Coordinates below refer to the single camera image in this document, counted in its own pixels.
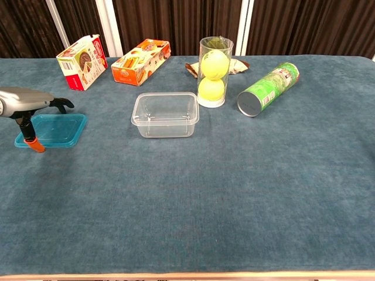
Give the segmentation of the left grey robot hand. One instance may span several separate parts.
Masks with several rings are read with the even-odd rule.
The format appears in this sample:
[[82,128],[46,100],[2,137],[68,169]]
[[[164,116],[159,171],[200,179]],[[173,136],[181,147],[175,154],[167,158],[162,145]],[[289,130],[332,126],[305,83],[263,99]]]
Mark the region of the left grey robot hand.
[[74,104],[67,98],[56,98],[41,90],[1,87],[1,117],[15,120],[24,142],[38,153],[43,153],[45,147],[39,142],[31,119],[36,111],[46,107],[56,107],[60,113],[65,114],[66,108],[74,108]]

